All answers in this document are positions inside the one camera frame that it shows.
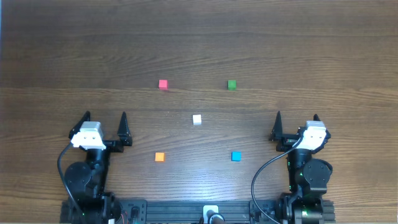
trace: pink cube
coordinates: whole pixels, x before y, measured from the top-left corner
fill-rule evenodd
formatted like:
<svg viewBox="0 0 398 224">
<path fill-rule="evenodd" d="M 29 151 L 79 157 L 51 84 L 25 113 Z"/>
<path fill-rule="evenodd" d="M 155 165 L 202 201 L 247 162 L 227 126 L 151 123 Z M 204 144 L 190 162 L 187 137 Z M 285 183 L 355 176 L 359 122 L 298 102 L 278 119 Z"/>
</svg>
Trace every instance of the pink cube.
<svg viewBox="0 0 398 224">
<path fill-rule="evenodd" d="M 168 90 L 169 89 L 169 83 L 167 80 L 159 80 L 159 89 L 160 90 Z"/>
</svg>

